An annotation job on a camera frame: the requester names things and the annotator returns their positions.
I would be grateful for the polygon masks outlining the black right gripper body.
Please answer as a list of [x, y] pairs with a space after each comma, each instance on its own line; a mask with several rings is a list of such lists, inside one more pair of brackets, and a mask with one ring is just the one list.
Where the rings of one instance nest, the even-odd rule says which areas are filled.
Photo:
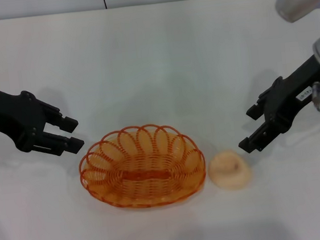
[[320, 83], [320, 64], [314, 56], [287, 78], [277, 78], [261, 95], [265, 132], [289, 130], [298, 112], [311, 102], [310, 96], [303, 100], [297, 96], [316, 82]]

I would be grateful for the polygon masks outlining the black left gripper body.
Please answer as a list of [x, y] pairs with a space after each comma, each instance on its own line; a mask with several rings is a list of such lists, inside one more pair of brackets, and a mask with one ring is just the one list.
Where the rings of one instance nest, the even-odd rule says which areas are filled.
[[33, 94], [22, 91], [10, 95], [0, 91], [0, 132], [11, 138], [18, 150], [34, 150], [45, 124], [42, 104]]

